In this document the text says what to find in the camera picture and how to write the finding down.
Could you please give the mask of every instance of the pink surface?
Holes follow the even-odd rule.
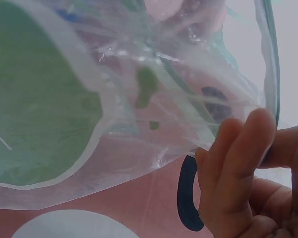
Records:
[[[207,229],[186,229],[177,213],[177,184],[183,158],[138,179],[72,202],[39,211],[0,210],[0,238],[31,219],[56,210],[79,209],[106,215],[141,238],[211,238]],[[199,200],[195,193],[195,202]]]

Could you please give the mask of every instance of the transparent plastic sheet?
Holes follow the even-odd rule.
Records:
[[[108,189],[208,149],[227,117],[278,115],[264,2],[238,2],[1,0],[0,208]]]

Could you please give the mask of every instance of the child's hand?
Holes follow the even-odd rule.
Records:
[[[271,114],[259,109],[245,125],[225,121],[210,151],[196,152],[199,214],[215,238],[298,238],[298,127],[277,133],[275,127]],[[255,178],[261,163],[290,167],[293,193]]]

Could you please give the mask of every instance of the white outline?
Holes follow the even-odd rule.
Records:
[[[115,97],[109,92],[102,93],[105,88],[105,81],[101,79],[101,72],[99,67],[95,64],[94,59],[89,54],[86,44],[77,36],[75,31],[57,14],[45,7],[39,2],[32,0],[5,0],[10,2],[29,14],[34,21],[42,27],[47,33],[56,48],[64,56],[71,66],[77,78],[82,82],[86,89],[97,92],[103,110],[103,117],[98,122],[92,136],[78,160],[65,172],[56,178],[40,182],[32,185],[16,186],[11,184],[0,183],[0,186],[17,189],[17,190],[31,190],[35,188],[43,188],[56,185],[69,176],[76,173],[91,157],[102,134],[110,126],[110,110],[115,106]]]

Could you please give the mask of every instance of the green patch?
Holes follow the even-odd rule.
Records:
[[[56,178],[78,160],[102,117],[53,43],[16,6],[0,1],[0,183]]]
[[[136,79],[139,86],[139,94],[136,99],[135,107],[146,108],[151,97],[158,91],[158,79],[155,73],[148,67],[138,70]]]
[[[158,130],[160,127],[160,124],[156,121],[150,122],[150,130]]]

